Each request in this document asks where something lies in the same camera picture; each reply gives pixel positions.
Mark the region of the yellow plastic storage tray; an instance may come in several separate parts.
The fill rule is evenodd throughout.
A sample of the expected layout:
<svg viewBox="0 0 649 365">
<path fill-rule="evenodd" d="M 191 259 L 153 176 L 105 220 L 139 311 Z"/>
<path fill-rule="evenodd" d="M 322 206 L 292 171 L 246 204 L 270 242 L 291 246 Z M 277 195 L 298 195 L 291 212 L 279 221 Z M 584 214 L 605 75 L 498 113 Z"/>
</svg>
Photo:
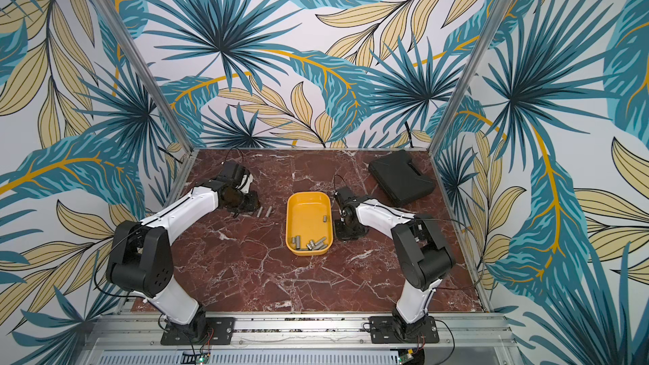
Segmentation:
<svg viewBox="0 0 649 365">
<path fill-rule="evenodd" d="M 287 201 L 286 245 L 289 250 L 300 257 L 318 256 L 325 254 L 334 242 L 333 218 L 331 201 L 322 192 L 299 192 L 293 194 Z M 309 240 L 317 241 L 327 237 L 327 246 L 318 251 L 295 251 L 289 246 L 291 238 L 300 236 L 302 243 Z"/>
</svg>

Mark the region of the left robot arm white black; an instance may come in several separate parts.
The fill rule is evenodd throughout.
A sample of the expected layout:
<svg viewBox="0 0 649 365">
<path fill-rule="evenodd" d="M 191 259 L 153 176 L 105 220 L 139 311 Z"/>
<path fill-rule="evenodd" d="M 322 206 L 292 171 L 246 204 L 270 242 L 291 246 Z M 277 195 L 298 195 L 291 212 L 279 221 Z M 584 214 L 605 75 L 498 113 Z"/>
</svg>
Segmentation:
<svg viewBox="0 0 649 365">
<path fill-rule="evenodd" d="M 106 267 L 106 280 L 147 300 L 171 324 L 201 333 L 201 305 L 174 278 L 172 245 L 196 221 L 216 210 L 235 216 L 260 208 L 248 168 L 224 162 L 219 175 L 193 187 L 166 209 L 142 221 L 118 225 Z"/>
</svg>

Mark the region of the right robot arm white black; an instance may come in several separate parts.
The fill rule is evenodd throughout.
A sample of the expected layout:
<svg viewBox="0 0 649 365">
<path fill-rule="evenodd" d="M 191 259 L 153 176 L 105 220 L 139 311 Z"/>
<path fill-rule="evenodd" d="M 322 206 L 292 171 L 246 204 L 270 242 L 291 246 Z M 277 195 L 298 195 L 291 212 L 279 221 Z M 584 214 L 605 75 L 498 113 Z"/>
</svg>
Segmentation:
<svg viewBox="0 0 649 365">
<path fill-rule="evenodd" d="M 341 216 L 335 221 L 336 239 L 357 240 L 374 229 L 393 241 L 406 279 L 393 318 L 402 333 L 413 332 L 428 317 L 434 292 L 456 265 L 439 225 L 430 215 L 399 211 L 377 199 L 356 196 L 348 187 L 337 189 L 334 198 Z"/>
</svg>

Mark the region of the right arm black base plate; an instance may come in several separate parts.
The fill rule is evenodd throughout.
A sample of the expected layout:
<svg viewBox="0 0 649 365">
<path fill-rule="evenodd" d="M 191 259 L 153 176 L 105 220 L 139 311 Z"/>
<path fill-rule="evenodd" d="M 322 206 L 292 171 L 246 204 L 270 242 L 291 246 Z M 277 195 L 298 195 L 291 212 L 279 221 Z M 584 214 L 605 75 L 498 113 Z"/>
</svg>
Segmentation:
<svg viewBox="0 0 649 365">
<path fill-rule="evenodd" d="M 439 332 L 433 317 L 407 324 L 399 316 L 371 316 L 368 318 L 369 332 L 373 344 L 435 344 L 439 343 Z"/>
</svg>

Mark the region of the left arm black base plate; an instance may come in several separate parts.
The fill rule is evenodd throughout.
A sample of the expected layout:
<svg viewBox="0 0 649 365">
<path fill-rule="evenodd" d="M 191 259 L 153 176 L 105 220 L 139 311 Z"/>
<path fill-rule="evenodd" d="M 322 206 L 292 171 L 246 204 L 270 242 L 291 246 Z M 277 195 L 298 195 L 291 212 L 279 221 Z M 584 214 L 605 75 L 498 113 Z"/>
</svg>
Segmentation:
<svg viewBox="0 0 649 365">
<path fill-rule="evenodd" d="M 232 317 L 198 319 L 190 324 L 167 321 L 162 346 L 193 345 L 194 347 L 231 343 L 235 319 Z"/>
</svg>

